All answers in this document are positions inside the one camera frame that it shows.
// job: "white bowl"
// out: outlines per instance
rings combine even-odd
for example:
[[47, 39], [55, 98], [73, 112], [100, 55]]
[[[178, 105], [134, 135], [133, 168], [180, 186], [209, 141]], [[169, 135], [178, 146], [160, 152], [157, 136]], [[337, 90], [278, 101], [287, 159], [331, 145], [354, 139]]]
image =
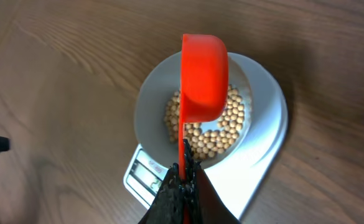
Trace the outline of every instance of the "white bowl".
[[[180, 88], [180, 52], [162, 61], [146, 78], [140, 88], [134, 114], [134, 130], [143, 149], [159, 164], [170, 167], [178, 161], [177, 144], [169, 141], [169, 134], [164, 123], [166, 103]], [[229, 156], [242, 142], [251, 124], [250, 84], [240, 66], [229, 57], [229, 83], [237, 87], [243, 97], [245, 122], [239, 131], [239, 138], [223, 154], [205, 159], [201, 165], [204, 169], [215, 165]], [[201, 129], [215, 130], [217, 121], [202, 123]]]

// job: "kitchen scale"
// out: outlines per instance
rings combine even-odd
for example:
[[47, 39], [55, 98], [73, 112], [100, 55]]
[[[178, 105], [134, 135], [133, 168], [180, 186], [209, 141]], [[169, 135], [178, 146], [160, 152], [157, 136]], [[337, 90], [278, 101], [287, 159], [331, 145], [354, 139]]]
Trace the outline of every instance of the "kitchen scale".
[[[284, 95], [272, 75], [248, 57], [234, 53], [228, 53], [228, 56], [240, 66], [250, 82], [251, 126], [238, 148], [204, 171], [227, 209], [241, 220], [282, 144], [288, 117]], [[180, 57], [180, 53], [171, 57]], [[126, 189], [148, 209], [167, 170], [138, 144], [123, 182]]]

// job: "digital scale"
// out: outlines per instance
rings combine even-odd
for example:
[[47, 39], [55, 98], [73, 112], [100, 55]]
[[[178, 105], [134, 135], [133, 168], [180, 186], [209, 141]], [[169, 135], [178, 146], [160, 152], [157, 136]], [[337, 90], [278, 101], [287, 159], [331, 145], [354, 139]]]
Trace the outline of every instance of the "digital scale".
[[[241, 220], [282, 144], [288, 117], [284, 95], [271, 74], [248, 57], [234, 53], [228, 53], [228, 56], [241, 67], [251, 85], [251, 126], [238, 148], [204, 171], [227, 209]], [[126, 189], [148, 209], [167, 170], [139, 144], [123, 182]]]

